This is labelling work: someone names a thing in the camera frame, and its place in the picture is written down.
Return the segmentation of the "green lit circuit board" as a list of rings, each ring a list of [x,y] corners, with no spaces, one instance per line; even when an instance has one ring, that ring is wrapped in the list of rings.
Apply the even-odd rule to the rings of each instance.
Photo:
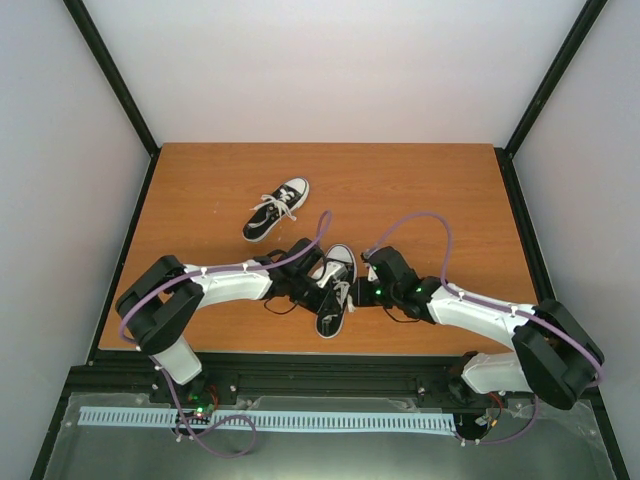
[[[188,402],[193,405],[191,416],[198,420],[210,419],[219,408],[217,387],[209,385],[200,393],[189,393]]]

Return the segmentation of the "right black frame post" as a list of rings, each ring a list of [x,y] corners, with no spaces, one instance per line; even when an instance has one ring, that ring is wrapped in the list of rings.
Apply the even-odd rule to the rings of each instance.
[[[588,0],[582,6],[504,147],[504,154],[509,161],[516,157],[607,3],[607,0]]]

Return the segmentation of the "black aluminium frame rail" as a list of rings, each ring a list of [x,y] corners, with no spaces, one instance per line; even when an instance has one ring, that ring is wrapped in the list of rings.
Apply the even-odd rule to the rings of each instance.
[[[176,388],[180,402],[189,393],[215,385],[220,406],[246,398],[367,397],[407,398],[420,408],[472,412],[490,408],[489,394],[465,392],[455,379],[463,362],[446,356],[294,355],[202,353],[203,370]],[[143,354],[100,351],[86,365],[70,370],[63,392],[145,393],[156,403],[171,396],[162,373]]]

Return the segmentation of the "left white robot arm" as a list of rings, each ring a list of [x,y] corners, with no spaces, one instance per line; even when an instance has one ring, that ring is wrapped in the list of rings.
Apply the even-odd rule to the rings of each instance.
[[[184,337],[196,311],[238,300],[287,297],[313,313],[321,309],[337,269],[314,241],[303,238],[287,252],[242,263],[201,267],[175,256],[159,258],[115,303],[121,332],[173,380],[186,402],[201,400],[208,378]]]

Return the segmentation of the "white lace of sneaker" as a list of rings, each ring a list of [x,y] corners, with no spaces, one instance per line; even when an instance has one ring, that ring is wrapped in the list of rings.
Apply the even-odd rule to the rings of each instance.
[[[349,312],[354,310],[349,295],[356,276],[356,269],[352,265],[350,279],[346,282],[335,283],[332,288],[329,288],[329,295],[318,313],[318,319],[322,323],[329,323],[335,318],[342,317],[345,310]]]
[[[287,188],[281,187],[273,194],[265,194],[261,196],[261,202],[253,207],[256,212],[263,211],[264,217],[250,222],[253,227],[262,225],[267,221],[278,221],[283,216],[296,221],[297,217],[293,211],[297,209],[298,201],[301,195]]]

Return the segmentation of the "left black frame post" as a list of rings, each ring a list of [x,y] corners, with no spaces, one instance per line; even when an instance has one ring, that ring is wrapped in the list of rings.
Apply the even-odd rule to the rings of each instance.
[[[145,152],[151,159],[157,157],[160,147],[85,3],[81,0],[63,0],[63,4],[121,105]]]

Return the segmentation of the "black frame post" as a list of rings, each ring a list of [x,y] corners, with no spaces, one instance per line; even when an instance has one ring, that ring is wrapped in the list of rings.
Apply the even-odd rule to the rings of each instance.
[[[607,0],[588,0],[582,6],[504,147],[504,154],[509,161],[516,157],[607,3]]]
[[[85,3],[81,0],[63,0],[63,4],[121,105],[145,152],[151,159],[157,157],[160,147]]]

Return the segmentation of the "black canvas sneaker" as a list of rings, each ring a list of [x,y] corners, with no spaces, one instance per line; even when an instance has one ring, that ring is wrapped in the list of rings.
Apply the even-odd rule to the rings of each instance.
[[[264,194],[251,208],[253,215],[242,229],[243,238],[251,243],[264,240],[284,218],[296,220],[294,212],[307,200],[310,184],[303,177],[290,179],[270,194]]]
[[[316,315],[316,331],[324,339],[334,338],[342,329],[345,314],[355,310],[350,297],[351,286],[357,278],[353,251],[344,244],[332,245],[311,278],[327,293]]]

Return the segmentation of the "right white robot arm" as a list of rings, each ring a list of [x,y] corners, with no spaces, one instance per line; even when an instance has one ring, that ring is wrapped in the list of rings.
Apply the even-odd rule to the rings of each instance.
[[[477,394],[529,392],[569,410],[601,378],[602,351],[556,300],[510,303],[421,277],[391,246],[364,253],[363,261],[367,273],[351,289],[356,306],[397,309],[411,321],[456,327],[506,347],[464,363],[458,376]]]

